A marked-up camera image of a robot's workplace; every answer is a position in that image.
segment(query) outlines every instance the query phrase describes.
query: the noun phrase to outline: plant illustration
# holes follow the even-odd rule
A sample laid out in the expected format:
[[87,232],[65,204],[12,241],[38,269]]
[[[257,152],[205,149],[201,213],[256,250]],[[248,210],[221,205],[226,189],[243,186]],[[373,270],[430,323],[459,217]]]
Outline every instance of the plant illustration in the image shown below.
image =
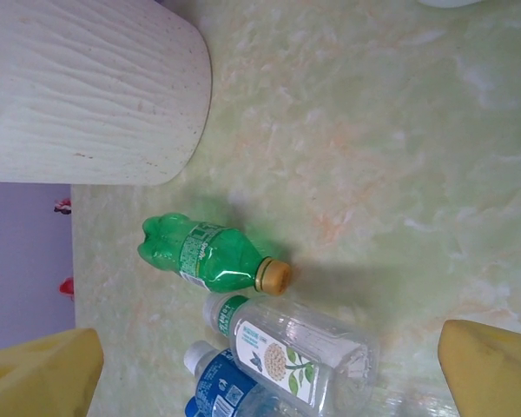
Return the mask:
[[[257,362],[261,362],[257,354],[253,353],[254,358],[251,359],[256,367],[261,369],[261,366]],[[293,365],[287,365],[287,358],[293,363]],[[274,381],[282,381],[287,370],[292,371],[287,378],[287,384],[289,390],[293,395],[297,395],[300,388],[303,387],[303,383],[307,380],[308,383],[313,383],[314,377],[314,366],[311,361],[305,361],[300,354],[287,347],[286,352],[277,343],[268,345],[267,350],[264,353],[264,366],[267,369],[267,373]]]
[[303,357],[290,347],[286,348],[287,358],[293,365],[286,365],[286,369],[290,369],[292,373],[287,379],[290,391],[297,395],[299,388],[303,387],[303,380],[313,383],[314,367],[311,361],[303,361]]

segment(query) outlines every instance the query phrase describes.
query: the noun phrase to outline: blue bottle label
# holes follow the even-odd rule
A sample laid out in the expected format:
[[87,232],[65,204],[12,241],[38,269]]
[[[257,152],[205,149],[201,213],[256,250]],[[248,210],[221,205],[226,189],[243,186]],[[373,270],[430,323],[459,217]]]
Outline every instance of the blue bottle label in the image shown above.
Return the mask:
[[202,373],[195,398],[207,417],[234,417],[249,391],[257,383],[242,373],[229,349],[220,352]]

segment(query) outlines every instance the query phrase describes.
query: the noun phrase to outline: yellow object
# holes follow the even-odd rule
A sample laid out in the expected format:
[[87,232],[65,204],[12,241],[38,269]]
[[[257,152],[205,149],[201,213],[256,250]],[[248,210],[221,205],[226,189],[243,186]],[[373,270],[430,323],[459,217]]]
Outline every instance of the yellow object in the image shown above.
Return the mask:
[[0,350],[0,417],[83,417],[102,371],[90,328]]
[[438,358],[461,417],[521,417],[521,334],[449,320]]

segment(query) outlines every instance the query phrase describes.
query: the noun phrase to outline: white trash can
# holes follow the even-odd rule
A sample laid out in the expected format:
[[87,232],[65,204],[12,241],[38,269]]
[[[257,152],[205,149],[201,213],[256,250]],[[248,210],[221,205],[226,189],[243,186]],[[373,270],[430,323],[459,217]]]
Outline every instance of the white trash can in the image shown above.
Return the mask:
[[210,91],[201,34],[154,0],[0,0],[0,182],[166,182]]

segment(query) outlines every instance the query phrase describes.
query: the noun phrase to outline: green plastic bottle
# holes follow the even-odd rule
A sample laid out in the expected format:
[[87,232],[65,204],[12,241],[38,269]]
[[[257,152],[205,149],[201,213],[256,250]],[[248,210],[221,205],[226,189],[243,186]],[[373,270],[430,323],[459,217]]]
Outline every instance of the green plastic bottle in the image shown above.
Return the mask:
[[281,295],[289,285],[289,265],[261,256],[236,228],[168,213],[148,218],[142,229],[145,241],[138,248],[142,259],[215,293],[254,287]]

